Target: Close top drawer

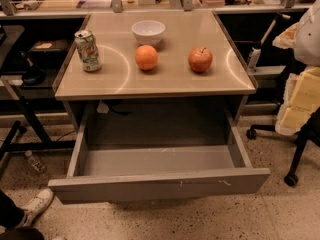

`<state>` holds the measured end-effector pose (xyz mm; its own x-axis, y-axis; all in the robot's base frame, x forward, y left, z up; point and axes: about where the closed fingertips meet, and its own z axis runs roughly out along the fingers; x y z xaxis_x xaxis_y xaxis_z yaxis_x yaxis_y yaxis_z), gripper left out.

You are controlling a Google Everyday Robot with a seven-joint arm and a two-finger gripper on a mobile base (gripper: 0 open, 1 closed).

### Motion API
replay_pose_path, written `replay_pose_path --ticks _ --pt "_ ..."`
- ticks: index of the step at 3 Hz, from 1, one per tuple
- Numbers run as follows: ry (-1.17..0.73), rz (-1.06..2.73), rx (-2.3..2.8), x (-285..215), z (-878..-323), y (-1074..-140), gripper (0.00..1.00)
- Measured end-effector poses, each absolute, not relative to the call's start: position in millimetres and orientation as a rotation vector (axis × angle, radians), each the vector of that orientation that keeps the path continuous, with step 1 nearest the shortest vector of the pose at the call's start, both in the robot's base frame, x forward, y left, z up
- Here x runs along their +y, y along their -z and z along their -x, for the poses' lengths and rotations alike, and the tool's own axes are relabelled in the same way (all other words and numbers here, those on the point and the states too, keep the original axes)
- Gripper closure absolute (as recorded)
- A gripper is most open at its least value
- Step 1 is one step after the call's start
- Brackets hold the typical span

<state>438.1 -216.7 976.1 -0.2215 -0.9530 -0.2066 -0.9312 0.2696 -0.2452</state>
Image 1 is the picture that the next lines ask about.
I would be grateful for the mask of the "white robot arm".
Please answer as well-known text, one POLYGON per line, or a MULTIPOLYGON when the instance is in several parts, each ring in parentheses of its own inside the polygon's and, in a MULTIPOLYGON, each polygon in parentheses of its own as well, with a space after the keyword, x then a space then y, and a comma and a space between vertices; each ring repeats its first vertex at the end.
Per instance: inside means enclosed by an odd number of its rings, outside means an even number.
POLYGON ((278 35, 273 45, 292 49, 295 61, 301 64, 300 69, 290 68, 275 124, 277 133, 291 136, 320 108, 320 0, 278 35))

